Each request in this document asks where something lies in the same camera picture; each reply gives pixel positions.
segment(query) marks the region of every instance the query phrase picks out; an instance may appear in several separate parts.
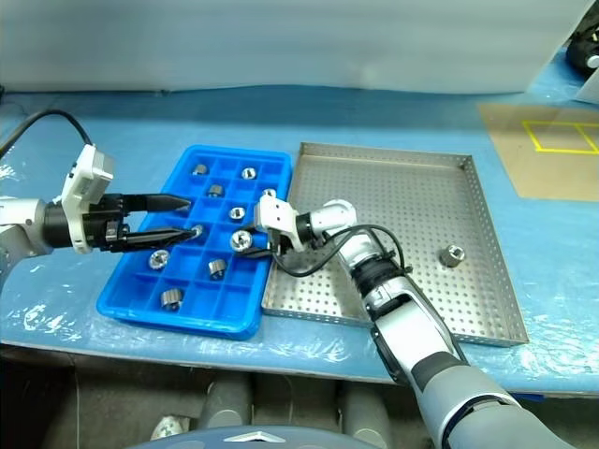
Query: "gray floor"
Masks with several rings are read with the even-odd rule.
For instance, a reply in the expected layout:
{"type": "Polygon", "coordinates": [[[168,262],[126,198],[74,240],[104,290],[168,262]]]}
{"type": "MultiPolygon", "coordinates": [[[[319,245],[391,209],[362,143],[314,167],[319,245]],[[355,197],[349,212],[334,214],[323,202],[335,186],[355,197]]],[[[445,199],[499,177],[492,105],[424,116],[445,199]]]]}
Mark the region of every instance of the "gray floor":
{"type": "MultiPolygon", "coordinates": [[[[80,448],[121,448],[149,439],[165,414],[198,417],[216,371],[76,357],[80,387],[80,448]]],[[[338,431],[339,382],[256,374],[255,424],[338,431]]],[[[414,396],[402,387],[376,385],[384,398],[397,448],[432,448],[414,396]]],[[[599,447],[599,400],[524,402],[559,436],[580,449],[599,447]]],[[[75,382],[56,414],[44,449],[77,447],[75,382]]]]}

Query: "stainless steel tray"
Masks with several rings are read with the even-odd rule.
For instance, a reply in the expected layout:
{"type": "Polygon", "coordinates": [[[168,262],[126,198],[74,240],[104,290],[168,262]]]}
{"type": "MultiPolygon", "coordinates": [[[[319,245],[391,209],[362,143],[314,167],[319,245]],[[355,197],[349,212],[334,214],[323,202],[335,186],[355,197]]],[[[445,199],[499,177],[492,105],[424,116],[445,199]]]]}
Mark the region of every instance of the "stainless steel tray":
{"type": "MultiPolygon", "coordinates": [[[[462,341],[509,346],[528,341],[472,156],[304,143],[289,201],[303,213],[333,198],[350,201],[364,224],[399,238],[413,279],[462,341]],[[445,268],[438,252],[466,252],[445,268]]],[[[383,242],[391,248],[390,240],[383,242]]],[[[294,254],[307,267],[319,253],[294,254]]],[[[270,271],[266,313],[367,326],[353,284],[336,259],[308,278],[270,271]]]]}

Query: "blue plastic tray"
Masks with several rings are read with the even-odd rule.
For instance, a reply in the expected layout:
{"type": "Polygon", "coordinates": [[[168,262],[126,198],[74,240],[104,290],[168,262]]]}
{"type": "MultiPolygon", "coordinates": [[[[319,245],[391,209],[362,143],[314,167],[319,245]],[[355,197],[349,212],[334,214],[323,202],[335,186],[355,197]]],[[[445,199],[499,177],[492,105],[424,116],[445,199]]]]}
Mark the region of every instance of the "blue plastic tray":
{"type": "MultiPolygon", "coordinates": [[[[203,225],[198,239],[168,248],[170,259],[163,270],[153,270],[148,259],[153,251],[128,253],[112,273],[97,301],[103,315],[148,326],[211,333],[231,339],[248,339],[257,331],[260,302],[270,267],[269,259],[244,259],[233,255],[229,239],[233,231],[254,219],[254,204],[267,188],[286,198],[291,180],[291,160],[285,153],[238,150],[195,145],[188,148],[173,170],[163,192],[184,196],[193,205],[185,212],[150,213],[140,230],[161,226],[189,228],[203,225]],[[196,165],[209,172],[194,175],[196,165]],[[254,180],[244,180],[241,171],[254,167],[254,180]],[[225,188],[222,197],[208,197],[212,184],[225,188]],[[241,222],[233,222],[231,208],[244,207],[241,222]],[[227,270],[221,281],[212,281],[208,262],[225,259],[227,270]],[[171,288],[183,291],[178,311],[160,307],[160,294],[171,288]]],[[[266,237],[255,236],[264,246],[266,237]]]]}

